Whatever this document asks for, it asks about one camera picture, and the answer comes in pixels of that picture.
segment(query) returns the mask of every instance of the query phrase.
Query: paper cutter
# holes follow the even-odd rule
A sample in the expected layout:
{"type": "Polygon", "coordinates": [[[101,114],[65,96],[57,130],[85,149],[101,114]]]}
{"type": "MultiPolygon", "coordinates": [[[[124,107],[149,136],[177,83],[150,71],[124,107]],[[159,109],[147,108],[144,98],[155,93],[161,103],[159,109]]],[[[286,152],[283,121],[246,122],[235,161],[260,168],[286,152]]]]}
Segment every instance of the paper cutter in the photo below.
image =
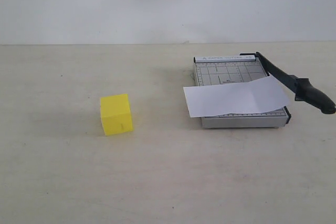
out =
{"type": "MultiPolygon", "coordinates": [[[[194,77],[197,86],[248,82],[272,74],[296,94],[296,101],[306,101],[334,114],[335,104],[315,89],[307,78],[287,75],[259,52],[225,57],[195,57],[194,77]]],[[[227,114],[201,118],[203,128],[283,127],[291,119],[286,107],[262,114],[227,114]]]]}

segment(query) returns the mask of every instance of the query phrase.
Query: paper sheet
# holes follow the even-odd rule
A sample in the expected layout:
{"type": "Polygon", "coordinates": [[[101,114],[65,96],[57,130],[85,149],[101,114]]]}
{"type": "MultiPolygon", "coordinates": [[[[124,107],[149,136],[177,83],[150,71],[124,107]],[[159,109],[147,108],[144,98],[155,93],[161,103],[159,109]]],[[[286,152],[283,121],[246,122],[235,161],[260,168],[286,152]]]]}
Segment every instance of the paper sheet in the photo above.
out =
{"type": "Polygon", "coordinates": [[[184,87],[190,117],[266,113],[290,101],[273,76],[240,83],[184,87]]]}

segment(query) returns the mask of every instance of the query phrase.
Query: white table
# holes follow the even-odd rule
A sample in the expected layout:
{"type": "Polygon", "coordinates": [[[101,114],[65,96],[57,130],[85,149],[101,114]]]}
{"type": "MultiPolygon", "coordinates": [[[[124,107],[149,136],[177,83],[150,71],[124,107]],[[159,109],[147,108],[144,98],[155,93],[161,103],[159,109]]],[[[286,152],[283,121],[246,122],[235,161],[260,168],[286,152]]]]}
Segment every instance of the white table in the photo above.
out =
{"type": "Polygon", "coordinates": [[[336,223],[336,116],[294,102],[280,129],[204,130],[195,55],[260,51],[336,100],[336,42],[0,46],[0,223],[336,223]],[[99,98],[134,131],[105,137],[99,98]]]}

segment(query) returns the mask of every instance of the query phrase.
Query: yellow block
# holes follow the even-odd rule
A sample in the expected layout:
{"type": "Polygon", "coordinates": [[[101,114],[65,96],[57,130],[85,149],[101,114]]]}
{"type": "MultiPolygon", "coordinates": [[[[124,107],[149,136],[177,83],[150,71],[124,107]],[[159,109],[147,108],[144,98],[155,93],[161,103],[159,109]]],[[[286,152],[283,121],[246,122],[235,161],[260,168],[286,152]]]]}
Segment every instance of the yellow block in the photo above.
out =
{"type": "Polygon", "coordinates": [[[101,97],[100,118],[106,136],[133,131],[128,95],[101,97]]]}

